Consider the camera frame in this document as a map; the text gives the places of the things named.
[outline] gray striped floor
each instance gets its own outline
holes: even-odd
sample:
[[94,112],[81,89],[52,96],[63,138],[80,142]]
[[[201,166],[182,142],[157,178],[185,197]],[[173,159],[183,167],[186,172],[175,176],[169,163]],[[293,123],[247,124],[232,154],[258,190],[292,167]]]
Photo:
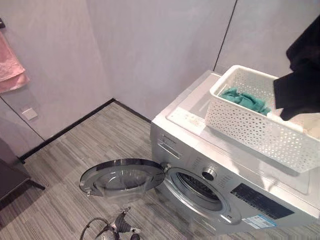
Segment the gray striped floor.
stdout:
[[[26,188],[0,210],[1,240],[77,240],[93,217],[109,220],[119,207],[100,197],[86,197],[79,189],[88,168],[118,158],[151,159],[150,124],[116,103],[107,106],[26,160],[26,168],[46,190]],[[320,239],[320,226],[277,228],[214,236],[190,224],[161,194],[149,191],[132,206],[126,220],[142,229],[145,240],[184,239]],[[85,239],[103,227],[92,224]],[[130,234],[122,234],[130,239]]]

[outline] light switch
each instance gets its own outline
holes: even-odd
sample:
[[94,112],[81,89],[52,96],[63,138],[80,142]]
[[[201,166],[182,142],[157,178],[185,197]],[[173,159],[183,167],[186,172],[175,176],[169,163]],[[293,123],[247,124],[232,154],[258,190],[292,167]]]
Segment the light switch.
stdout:
[[38,114],[32,108],[29,108],[22,112],[22,114],[26,117],[26,119],[31,120],[34,119]]

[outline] front-loading washing machine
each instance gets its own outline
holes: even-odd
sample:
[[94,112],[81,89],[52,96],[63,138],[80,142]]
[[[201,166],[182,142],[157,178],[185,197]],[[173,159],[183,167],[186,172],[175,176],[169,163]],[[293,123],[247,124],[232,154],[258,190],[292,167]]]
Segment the front-loading washing machine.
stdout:
[[204,124],[219,77],[204,73],[155,117],[152,160],[101,163],[82,175],[81,190],[132,202],[157,188],[182,215],[216,234],[315,222],[319,167],[294,172]]

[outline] open washing machine door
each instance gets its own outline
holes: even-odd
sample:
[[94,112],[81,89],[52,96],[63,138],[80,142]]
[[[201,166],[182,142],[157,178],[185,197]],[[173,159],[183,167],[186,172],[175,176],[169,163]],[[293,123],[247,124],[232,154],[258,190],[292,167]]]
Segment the open washing machine door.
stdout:
[[80,189],[87,196],[105,197],[109,203],[122,206],[140,199],[164,179],[160,164],[140,158],[122,158],[85,171],[80,179]]

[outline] perforated basket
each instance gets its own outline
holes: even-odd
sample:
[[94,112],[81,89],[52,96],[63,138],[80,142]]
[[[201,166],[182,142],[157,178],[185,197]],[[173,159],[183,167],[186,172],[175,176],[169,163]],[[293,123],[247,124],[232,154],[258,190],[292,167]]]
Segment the perforated basket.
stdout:
[[[312,136],[319,136],[320,126],[313,127],[311,132],[305,134],[287,122],[273,120],[219,97],[223,91],[236,87],[239,93],[265,100],[271,115],[278,116],[281,109],[275,108],[275,79],[277,77],[244,66],[232,66],[210,89],[212,99],[205,123],[299,173],[316,168],[320,166],[320,141]],[[310,119],[313,119],[313,123],[320,123],[319,116],[301,114],[292,122],[305,129]]]

